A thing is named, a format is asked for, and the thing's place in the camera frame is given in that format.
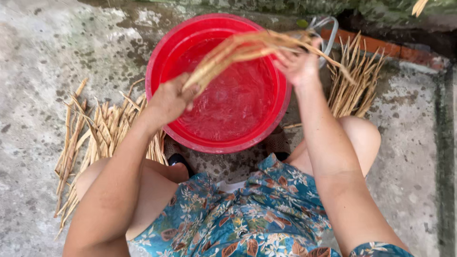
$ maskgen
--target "leg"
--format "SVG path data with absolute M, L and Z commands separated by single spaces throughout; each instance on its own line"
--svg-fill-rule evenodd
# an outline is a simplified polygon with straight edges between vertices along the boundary
M 376 126 L 365 119 L 347 116 L 339 118 L 338 122 L 343 127 L 354 147 L 363 176 L 365 177 L 368 171 L 370 171 L 370 167 L 373 164 L 379 146 L 381 145 L 381 135 Z M 297 167 L 304 173 L 311 176 L 313 175 L 313 169 L 311 167 L 305 141 L 302 141 L 295 148 L 289 158 L 285 160 L 285 163 Z
M 108 161 L 109 158 L 105 158 L 95 162 L 79 177 L 76 183 L 78 199 L 83 198 Z M 127 240 L 143 232 L 168 204 L 178 188 L 178 183 L 188 179 L 187 169 L 181 163 L 165 166 L 156 161 L 145 160 L 138 204 L 126 233 Z

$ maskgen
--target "wet concrete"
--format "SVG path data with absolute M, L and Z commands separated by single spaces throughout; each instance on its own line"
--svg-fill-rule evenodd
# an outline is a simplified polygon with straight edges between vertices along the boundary
M 66 230 L 53 241 L 59 224 L 52 218 L 57 185 L 53 168 L 64 145 L 65 96 L 89 77 L 83 96 L 90 106 L 94 96 L 102 102 L 121 103 L 117 91 L 144 77 L 150 53 L 163 35 L 190 17 L 212 11 L 121 0 L 0 4 L 2 255 L 61 255 Z M 235 14 L 278 31 L 296 28 L 293 16 Z M 455 80 L 446 86 L 441 74 L 400 69 L 395 62 L 389 62 L 380 75 L 377 98 L 367 117 L 378 126 L 383 142 L 367 177 L 368 186 L 389 224 L 415 256 L 448 253 L 455 238 L 446 227 L 446 222 L 455 222 L 449 217 L 455 215 L 449 205 L 455 198 L 448 194 L 455 186 L 443 184 L 438 174 L 444 174 L 450 184 L 454 181 L 450 157 L 442 155 L 454 149 L 449 138 L 442 137 L 454 127 L 450 130 L 450 121 L 439 123 L 438 117 L 443 106 L 455 107 L 447 98 L 441 100 L 449 97 Z M 328 71 L 322 70 L 321 78 L 328 87 Z M 447 91 L 438 94 L 442 87 Z M 134 97 L 143 90 L 140 83 Z M 445 117 L 455 113 L 447 112 Z M 282 124 L 299 121 L 292 95 Z M 287 136 L 295 147 L 303 138 L 302 129 L 289 129 Z M 230 155 L 183 151 L 198 172 L 210 172 L 228 183 L 246 179 L 266 156 L 263 144 Z M 331 234 L 325 244 L 337 247 Z M 133 248 L 132 255 L 147 256 Z

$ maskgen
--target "floral shorts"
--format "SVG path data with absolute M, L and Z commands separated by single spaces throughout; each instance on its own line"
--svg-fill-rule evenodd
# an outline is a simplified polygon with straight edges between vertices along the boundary
M 206 173 L 181 183 L 160 216 L 133 243 L 152 256 L 332 256 L 319 247 L 331 225 L 312 176 L 271 154 L 243 188 L 219 191 Z M 358 246 L 355 256 L 404 256 L 386 243 Z

